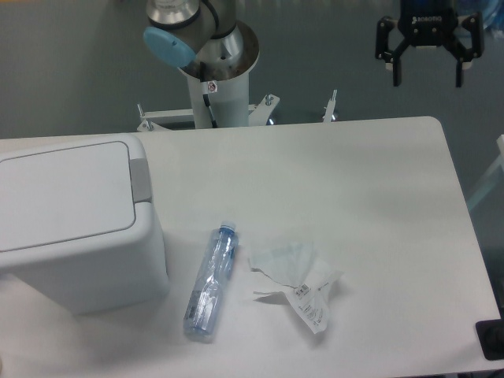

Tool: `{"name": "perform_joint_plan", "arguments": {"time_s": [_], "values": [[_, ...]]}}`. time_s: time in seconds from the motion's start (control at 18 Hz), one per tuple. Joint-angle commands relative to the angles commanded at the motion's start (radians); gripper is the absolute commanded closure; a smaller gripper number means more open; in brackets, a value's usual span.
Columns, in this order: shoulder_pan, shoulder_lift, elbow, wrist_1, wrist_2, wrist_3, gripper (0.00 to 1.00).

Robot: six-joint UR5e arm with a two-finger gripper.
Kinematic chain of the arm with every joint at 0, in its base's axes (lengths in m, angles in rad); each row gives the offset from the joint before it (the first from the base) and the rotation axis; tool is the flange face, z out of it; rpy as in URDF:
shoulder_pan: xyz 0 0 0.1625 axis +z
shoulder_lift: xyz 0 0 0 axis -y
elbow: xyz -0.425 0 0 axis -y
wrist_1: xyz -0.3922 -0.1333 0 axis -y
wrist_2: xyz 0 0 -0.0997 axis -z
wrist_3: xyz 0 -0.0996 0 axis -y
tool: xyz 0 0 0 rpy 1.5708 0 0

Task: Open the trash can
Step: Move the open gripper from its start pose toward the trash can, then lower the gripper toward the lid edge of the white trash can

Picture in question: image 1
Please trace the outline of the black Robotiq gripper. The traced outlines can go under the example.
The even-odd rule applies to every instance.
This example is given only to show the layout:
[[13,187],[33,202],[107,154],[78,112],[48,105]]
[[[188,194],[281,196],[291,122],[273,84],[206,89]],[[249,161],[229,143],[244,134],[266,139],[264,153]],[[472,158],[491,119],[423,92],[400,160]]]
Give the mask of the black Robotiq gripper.
[[[391,69],[393,86],[402,83],[401,56],[409,46],[443,46],[456,59],[455,86],[462,87],[464,73],[474,60],[484,52],[483,14],[478,11],[458,17],[456,1],[401,1],[400,18],[382,17],[376,26],[375,58]],[[470,36],[470,46],[454,36],[454,29],[465,30]],[[389,46],[391,32],[398,29],[402,41],[392,50]]]

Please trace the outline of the silver robot arm blue cap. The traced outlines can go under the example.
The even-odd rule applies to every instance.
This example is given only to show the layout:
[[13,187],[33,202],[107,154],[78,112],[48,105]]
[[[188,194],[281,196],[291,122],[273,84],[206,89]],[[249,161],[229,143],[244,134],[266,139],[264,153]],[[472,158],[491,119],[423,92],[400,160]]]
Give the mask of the silver robot arm blue cap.
[[[233,1],[148,1],[150,22],[144,43],[158,59],[186,68],[211,40],[237,29]],[[393,84],[402,82],[401,56],[409,47],[442,47],[456,61],[456,85],[463,72],[484,52],[483,15],[460,15],[454,1],[402,1],[400,17],[382,17],[376,26],[375,57],[393,72]]]

